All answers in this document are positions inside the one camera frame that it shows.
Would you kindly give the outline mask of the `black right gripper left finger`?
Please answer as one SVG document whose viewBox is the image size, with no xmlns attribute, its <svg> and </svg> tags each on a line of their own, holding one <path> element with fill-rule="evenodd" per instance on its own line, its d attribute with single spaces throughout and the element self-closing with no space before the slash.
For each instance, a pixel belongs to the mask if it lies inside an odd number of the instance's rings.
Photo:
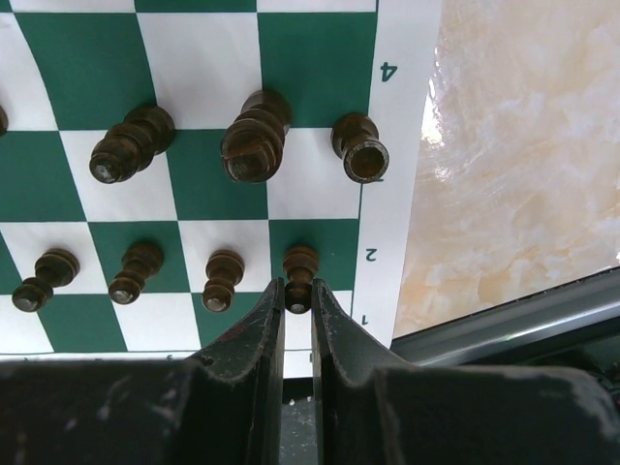
<svg viewBox="0 0 620 465">
<path fill-rule="evenodd" d="M 5 464 L 275 464 L 284 283 L 183 359 L 7 362 Z"/>
</svg>

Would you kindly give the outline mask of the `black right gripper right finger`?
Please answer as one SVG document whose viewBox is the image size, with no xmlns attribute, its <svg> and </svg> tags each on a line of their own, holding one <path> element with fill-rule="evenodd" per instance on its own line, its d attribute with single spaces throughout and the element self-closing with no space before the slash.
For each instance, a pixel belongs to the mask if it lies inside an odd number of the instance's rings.
<svg viewBox="0 0 620 465">
<path fill-rule="evenodd" d="M 619 416 L 565 367 L 418 367 L 312 285 L 318 456 L 323 464 L 615 464 Z"/>
</svg>

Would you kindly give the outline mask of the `dark pawn edge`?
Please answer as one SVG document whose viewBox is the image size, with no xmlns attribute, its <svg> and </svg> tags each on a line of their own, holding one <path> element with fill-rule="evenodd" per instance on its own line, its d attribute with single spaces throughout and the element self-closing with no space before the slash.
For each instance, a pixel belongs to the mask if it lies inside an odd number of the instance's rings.
<svg viewBox="0 0 620 465">
<path fill-rule="evenodd" d="M 319 271 L 319 255 L 307 246 L 290 248 L 284 256 L 283 272 L 288 283 L 285 286 L 285 308 L 300 315 L 311 308 L 312 281 Z"/>
</svg>

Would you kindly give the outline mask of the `green white chess mat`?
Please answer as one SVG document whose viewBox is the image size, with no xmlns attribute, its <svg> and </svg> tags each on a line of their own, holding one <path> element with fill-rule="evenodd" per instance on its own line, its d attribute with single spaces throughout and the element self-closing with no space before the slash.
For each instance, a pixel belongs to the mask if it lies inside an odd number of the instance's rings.
<svg viewBox="0 0 620 465">
<path fill-rule="evenodd" d="M 242 318 L 285 252 L 318 252 L 341 307 L 389 345 L 410 226 L 438 1 L 5 1 L 1 5 L 1 357 L 181 358 Z M 256 91 L 292 110 L 278 171 L 235 182 L 221 141 Z M 96 180 L 94 146 L 132 109 L 172 118 L 145 170 Z M 369 116 L 387 148 L 359 184 L 331 146 L 335 122 Z M 109 284 L 151 242 L 159 273 L 127 305 Z M 77 277 L 37 312 L 12 294 L 61 248 Z M 244 261 L 228 310 L 202 305 L 218 250 Z"/>
</svg>

